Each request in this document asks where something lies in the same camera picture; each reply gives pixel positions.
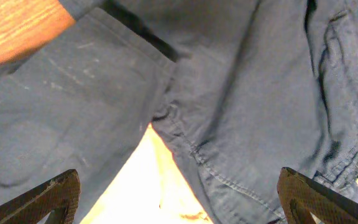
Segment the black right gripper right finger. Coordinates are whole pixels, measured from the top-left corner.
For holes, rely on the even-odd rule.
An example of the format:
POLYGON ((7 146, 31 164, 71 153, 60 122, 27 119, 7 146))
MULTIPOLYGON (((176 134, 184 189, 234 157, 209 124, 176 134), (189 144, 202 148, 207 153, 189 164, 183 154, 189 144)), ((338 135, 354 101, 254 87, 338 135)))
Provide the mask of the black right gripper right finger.
POLYGON ((358 203, 289 168, 277 192, 288 223, 358 224, 358 203))

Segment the navy blue shorts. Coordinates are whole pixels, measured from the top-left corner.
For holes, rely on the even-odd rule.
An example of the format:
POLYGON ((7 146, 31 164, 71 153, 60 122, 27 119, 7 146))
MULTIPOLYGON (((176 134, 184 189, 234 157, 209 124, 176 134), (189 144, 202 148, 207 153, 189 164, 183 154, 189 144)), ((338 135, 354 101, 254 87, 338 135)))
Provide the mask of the navy blue shorts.
POLYGON ((358 203, 358 1, 0 1, 0 205, 74 169, 82 222, 148 126, 181 217, 284 223, 282 167, 358 203))

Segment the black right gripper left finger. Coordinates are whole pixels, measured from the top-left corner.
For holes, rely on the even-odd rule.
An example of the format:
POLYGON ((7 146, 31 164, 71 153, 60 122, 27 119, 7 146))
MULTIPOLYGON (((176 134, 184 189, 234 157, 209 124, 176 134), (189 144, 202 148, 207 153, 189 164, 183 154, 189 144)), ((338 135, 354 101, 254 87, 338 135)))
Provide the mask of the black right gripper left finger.
POLYGON ((80 197, 80 179, 74 169, 42 183, 0 205, 0 223, 72 224, 80 197))

